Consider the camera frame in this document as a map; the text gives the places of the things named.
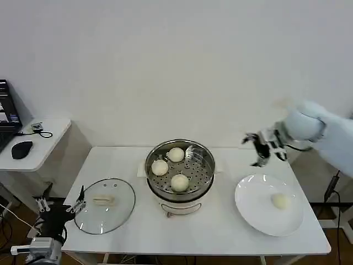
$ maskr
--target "laptop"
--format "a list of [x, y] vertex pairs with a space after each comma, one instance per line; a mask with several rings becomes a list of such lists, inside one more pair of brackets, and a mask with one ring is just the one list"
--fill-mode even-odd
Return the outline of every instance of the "laptop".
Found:
[[0, 79], [0, 151], [15, 137], [22, 128], [9, 87], [5, 79]]

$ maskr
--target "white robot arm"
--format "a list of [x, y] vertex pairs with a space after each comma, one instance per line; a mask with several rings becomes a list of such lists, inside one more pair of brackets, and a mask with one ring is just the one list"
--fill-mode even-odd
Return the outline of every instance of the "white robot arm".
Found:
[[353, 177], [353, 120], [328, 112], [313, 102], [304, 102], [269, 129], [247, 134], [243, 143], [251, 140], [258, 153], [253, 166], [267, 164], [271, 153], [286, 160], [285, 146], [308, 141], [328, 163]]

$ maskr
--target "pot handle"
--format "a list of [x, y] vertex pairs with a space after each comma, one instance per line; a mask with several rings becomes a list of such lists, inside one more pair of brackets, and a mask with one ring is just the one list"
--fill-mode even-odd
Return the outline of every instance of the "pot handle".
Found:
[[224, 171], [223, 164], [220, 159], [215, 159], [215, 175], [220, 174]]
[[141, 161], [137, 168], [137, 177], [138, 178], [147, 178], [145, 173], [145, 161]]
[[161, 204], [161, 207], [164, 211], [168, 212], [168, 213], [172, 213], [172, 214], [176, 214], [176, 215], [185, 215], [185, 214], [191, 214], [196, 212], [197, 210], [199, 210], [201, 208], [202, 204], [198, 203], [195, 204], [193, 206], [190, 207], [186, 207], [186, 208], [174, 208], [165, 204]]

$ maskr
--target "floor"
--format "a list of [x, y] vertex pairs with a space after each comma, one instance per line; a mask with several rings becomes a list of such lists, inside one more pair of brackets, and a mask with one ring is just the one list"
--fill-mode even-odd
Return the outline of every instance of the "floor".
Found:
[[[17, 208], [14, 208], [13, 211], [22, 219], [27, 221], [30, 224], [33, 224], [36, 220], [36, 215], [29, 210], [23, 204]], [[333, 213], [330, 210], [323, 211], [321, 215], [321, 219], [332, 219]], [[25, 224], [17, 220], [10, 213], [6, 215], [6, 219], [11, 223], [13, 228], [13, 234], [10, 240], [10, 243], [7, 244], [7, 247], [11, 245], [23, 245], [27, 243], [26, 235], [29, 231], [29, 227]], [[4, 223], [4, 232], [7, 237], [10, 236], [10, 227], [6, 222]], [[338, 256], [337, 256], [337, 231], [328, 229], [325, 231], [325, 234], [331, 244], [332, 251], [330, 254], [326, 256], [307, 256], [300, 261], [296, 262], [295, 265], [335, 265], [338, 264]], [[6, 242], [6, 238], [4, 234], [0, 232], [0, 247]], [[340, 252], [341, 252], [341, 260], [342, 265], [353, 264], [353, 245], [349, 244], [347, 238], [344, 233], [340, 231]], [[110, 263], [119, 263], [123, 258], [122, 255], [111, 255], [109, 257]], [[25, 256], [18, 256], [15, 260], [16, 265], [24, 264]], [[167, 265], [194, 265], [195, 257], [184, 257], [184, 256], [158, 256], [158, 260], [156, 260], [155, 256], [138, 256], [136, 257], [136, 262], [144, 261], [145, 264], [167, 264]], [[274, 264], [274, 262], [278, 259], [278, 257], [267, 257], [268, 265]], [[103, 255], [98, 255], [98, 261], [101, 262], [103, 260]], [[131, 259], [126, 264], [134, 264], [135, 259]], [[14, 264], [14, 260], [12, 256], [0, 256], [0, 265], [11, 265]], [[62, 257], [62, 265], [80, 265], [77, 261], [73, 260], [70, 256], [63, 254]], [[198, 256], [196, 257], [197, 265], [211, 265], [211, 264], [219, 264], [219, 265], [259, 265], [260, 259], [257, 257], [207, 257], [207, 256]]]

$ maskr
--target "power cord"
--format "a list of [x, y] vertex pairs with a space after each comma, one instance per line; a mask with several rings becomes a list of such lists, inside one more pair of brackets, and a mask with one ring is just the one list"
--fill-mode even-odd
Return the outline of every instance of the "power cord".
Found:
[[7, 248], [3, 248], [0, 250], [0, 255], [2, 254], [11, 254], [11, 248], [7, 247]]
[[38, 257], [32, 259], [31, 261], [25, 263], [24, 265], [29, 265], [29, 264], [35, 263], [36, 261], [39, 261], [39, 260], [44, 259], [44, 258], [45, 258], [44, 256], [38, 256]]
[[[338, 202], [341, 203], [340, 194], [337, 191], [333, 191], [338, 196]], [[338, 223], [337, 223], [337, 252], [338, 252], [338, 264], [341, 265], [341, 252], [340, 252], [340, 219], [341, 219], [341, 209], [338, 207]]]
[[50, 138], [53, 136], [53, 133], [49, 131], [30, 132], [28, 134], [25, 134], [24, 132], [20, 131], [19, 133], [16, 133], [15, 136], [34, 135], [34, 134], [39, 134], [43, 138]]
[[155, 256], [155, 257], [156, 257], [156, 265], [162, 265], [162, 263], [159, 261], [158, 257], [157, 256]]
[[123, 258], [122, 258], [121, 261], [120, 261], [121, 264], [125, 264], [126, 262], [128, 262], [128, 261], [130, 261], [130, 260], [132, 260], [132, 259], [135, 259], [137, 255], [134, 255], [134, 256], [132, 256], [132, 257], [130, 257], [130, 258], [127, 258], [127, 256], [128, 256], [128, 255], [123, 256]]
[[24, 224], [28, 225], [30, 228], [35, 229], [35, 230], [39, 233], [39, 235], [41, 235], [41, 232], [40, 232], [38, 229], [36, 229], [35, 227], [31, 226], [31, 225], [28, 224], [26, 221], [22, 220], [22, 219], [21, 219], [20, 217], [18, 217], [13, 211], [11, 211], [10, 209], [6, 208], [6, 207], [5, 207], [4, 205], [2, 205], [1, 203], [0, 203], [0, 206], [1, 206], [2, 208], [4, 208], [4, 209], [8, 210], [8, 211], [9, 211], [10, 213], [12, 213], [18, 220], [20, 220], [20, 221], [23, 222]]
[[291, 148], [293, 150], [299, 151], [299, 152], [308, 152], [310, 150], [313, 150], [312, 147], [308, 147], [308, 148], [305, 148], [305, 149], [299, 149], [299, 148], [296, 148], [296, 147], [294, 147], [292, 145], [286, 145], [286, 146], [288, 146], [289, 148]]
[[[324, 194], [324, 204], [328, 201], [328, 199], [330, 198], [331, 194], [334, 192], [335, 187], [337, 185], [337, 182], [339, 180], [339, 174], [341, 173], [340, 170], [337, 171], [336, 175], [334, 175], [325, 191]], [[320, 215], [322, 214], [324, 210], [324, 206], [321, 207], [320, 211], [316, 214], [317, 219], [319, 219]]]
[[[3, 216], [3, 213], [0, 214], [0, 217], [2, 218], [1, 230], [2, 230], [2, 233], [4, 234], [5, 239], [6, 239], [6, 242], [0, 247], [0, 250], [2, 250], [8, 244], [8, 242], [10, 242], [10, 240], [12, 238], [13, 229], [12, 229], [11, 223]], [[5, 222], [10, 227], [10, 236], [9, 237], [7, 237], [7, 235], [5, 233], [5, 225], [4, 225]]]
[[37, 226], [43, 224], [44, 222], [45, 222], [44, 220], [38, 221], [38, 222], [36, 222], [36, 223], [33, 225], [33, 227], [38, 228]]
[[64, 226], [64, 231], [65, 231], [65, 237], [64, 237], [64, 243], [63, 245], [65, 244], [66, 240], [67, 240], [67, 229], [66, 227]]

